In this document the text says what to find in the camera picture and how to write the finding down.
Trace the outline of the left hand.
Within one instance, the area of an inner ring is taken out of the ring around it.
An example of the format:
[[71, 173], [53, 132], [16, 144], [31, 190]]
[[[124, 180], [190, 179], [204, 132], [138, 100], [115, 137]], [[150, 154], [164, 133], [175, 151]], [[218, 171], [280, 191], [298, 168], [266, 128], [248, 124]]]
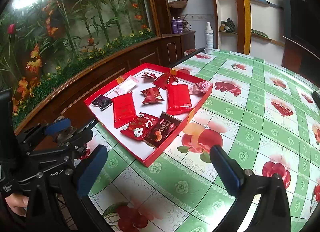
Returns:
[[19, 216], [26, 216], [29, 197], [13, 193], [5, 200], [15, 214]]

